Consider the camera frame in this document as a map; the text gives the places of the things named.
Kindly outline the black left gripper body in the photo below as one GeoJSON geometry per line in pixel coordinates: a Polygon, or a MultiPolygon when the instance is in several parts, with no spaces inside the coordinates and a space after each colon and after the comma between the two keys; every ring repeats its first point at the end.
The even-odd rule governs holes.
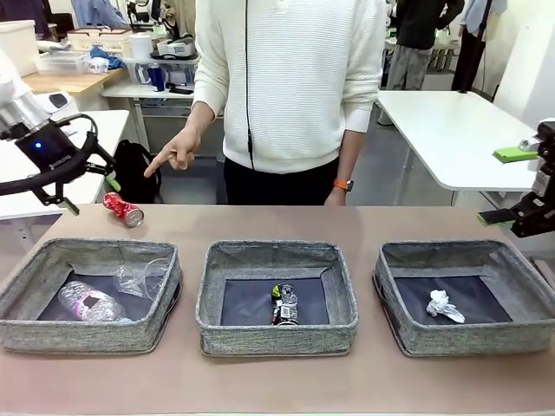
{"type": "Polygon", "coordinates": [[[83,148],[78,148],[56,123],[49,121],[17,140],[16,146],[40,171],[17,184],[49,185],[61,179],[76,179],[87,171],[88,158],[94,152],[94,131],[87,132],[83,148]]]}

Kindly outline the person's right hand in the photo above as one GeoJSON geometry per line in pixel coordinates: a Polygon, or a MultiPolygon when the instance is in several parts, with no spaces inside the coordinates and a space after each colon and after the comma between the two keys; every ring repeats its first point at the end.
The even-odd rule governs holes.
{"type": "Polygon", "coordinates": [[[153,158],[144,171],[144,177],[150,178],[165,163],[174,171],[185,171],[192,164],[200,142],[200,134],[197,131],[184,128],[153,158]]]}

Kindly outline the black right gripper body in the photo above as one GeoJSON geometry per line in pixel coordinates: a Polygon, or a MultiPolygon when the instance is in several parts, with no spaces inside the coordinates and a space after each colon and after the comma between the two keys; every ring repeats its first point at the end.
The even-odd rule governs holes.
{"type": "Polygon", "coordinates": [[[536,172],[532,191],[540,198],[547,199],[554,193],[554,168],[543,164],[536,172]]]}

